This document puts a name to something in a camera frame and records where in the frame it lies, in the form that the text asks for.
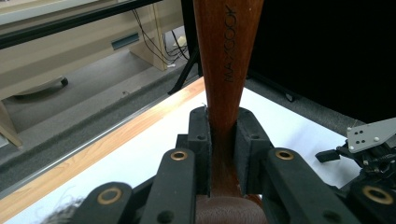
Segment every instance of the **white tabletop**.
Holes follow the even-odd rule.
[[[138,186],[156,175],[163,153],[175,147],[179,133],[188,132],[190,111],[205,102],[202,92],[7,223],[39,223],[55,210],[75,199],[85,198],[107,182],[124,182],[133,188]],[[360,167],[353,160],[322,164],[315,158],[317,152],[343,145],[344,136],[247,89],[244,89],[240,106],[254,113],[275,147],[299,152],[324,182],[342,187],[358,175]]]

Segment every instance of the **black chair leg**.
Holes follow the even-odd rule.
[[[186,65],[184,66],[183,71],[181,72],[180,77],[178,78],[174,88],[168,92],[169,95],[172,95],[173,93],[181,90],[184,82],[187,79],[187,76],[189,75],[189,72],[191,71],[194,64],[198,62],[199,57],[200,57],[199,48],[195,48],[194,52],[190,56]]]

